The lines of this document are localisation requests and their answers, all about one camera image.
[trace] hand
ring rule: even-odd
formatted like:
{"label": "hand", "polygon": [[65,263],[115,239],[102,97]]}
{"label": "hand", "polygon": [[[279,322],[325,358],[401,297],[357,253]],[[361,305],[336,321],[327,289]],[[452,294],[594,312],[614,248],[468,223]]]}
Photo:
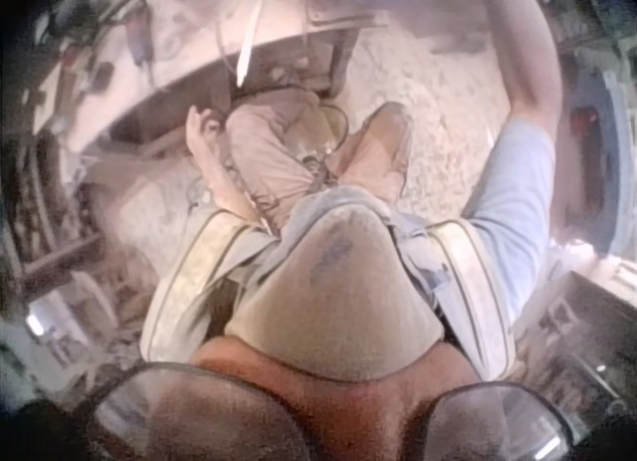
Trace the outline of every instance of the hand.
{"label": "hand", "polygon": [[219,147],[216,139],[219,132],[219,122],[212,116],[212,110],[199,113],[195,106],[190,107],[186,120],[186,143],[195,160],[202,157],[214,156],[219,158]]}

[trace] light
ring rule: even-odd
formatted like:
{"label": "light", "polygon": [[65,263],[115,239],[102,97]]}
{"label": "light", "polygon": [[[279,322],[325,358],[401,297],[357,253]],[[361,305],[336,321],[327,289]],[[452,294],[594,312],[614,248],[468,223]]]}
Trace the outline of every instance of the light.
{"label": "light", "polygon": [[44,329],[42,325],[40,325],[40,321],[36,318],[35,315],[30,315],[27,317],[27,325],[33,332],[33,335],[36,337],[41,337],[44,334]]}
{"label": "light", "polygon": [[539,451],[537,451],[537,454],[535,454],[533,459],[535,461],[539,461],[540,459],[544,459],[557,446],[559,446],[559,438],[557,436],[555,436],[550,441],[548,441],[544,445],[543,448],[541,448]]}

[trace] sleeve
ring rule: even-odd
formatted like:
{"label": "sleeve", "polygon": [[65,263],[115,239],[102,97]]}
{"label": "sleeve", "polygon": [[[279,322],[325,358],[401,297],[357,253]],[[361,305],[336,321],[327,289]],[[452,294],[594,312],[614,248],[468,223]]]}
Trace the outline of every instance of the sleeve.
{"label": "sleeve", "polygon": [[495,262],[511,323],[531,296],[548,245],[554,171],[548,134],[513,117],[463,212]]}

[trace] khaki pants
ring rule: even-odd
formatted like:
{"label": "khaki pants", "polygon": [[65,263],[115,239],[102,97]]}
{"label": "khaki pants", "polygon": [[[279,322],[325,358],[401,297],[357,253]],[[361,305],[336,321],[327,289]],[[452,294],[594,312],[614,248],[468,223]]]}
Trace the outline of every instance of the khaki pants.
{"label": "khaki pants", "polygon": [[[277,231],[315,180],[287,149],[287,135],[308,112],[324,117],[318,108],[314,93],[279,90],[252,98],[226,123],[232,157],[245,189]],[[395,204],[407,174],[411,127],[403,105],[386,103],[328,157],[326,167],[339,185],[363,187]]]}

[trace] person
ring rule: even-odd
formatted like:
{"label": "person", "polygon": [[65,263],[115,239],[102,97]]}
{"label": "person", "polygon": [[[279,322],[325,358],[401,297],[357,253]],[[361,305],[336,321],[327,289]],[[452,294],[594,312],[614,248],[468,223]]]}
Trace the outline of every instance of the person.
{"label": "person", "polygon": [[[484,2],[511,112],[462,216],[491,257],[512,323],[548,242],[561,80],[537,3]],[[222,162],[211,112],[188,114],[187,144],[216,203],[247,221],[263,216],[281,239],[224,337],[191,362],[274,393],[335,459],[398,459],[414,417],[479,378],[443,340],[422,281],[405,268],[399,242],[414,219],[394,206],[408,166],[408,110],[383,105],[326,160],[331,183],[317,184],[286,140],[318,104],[285,89],[229,116],[224,136],[254,205]]]}

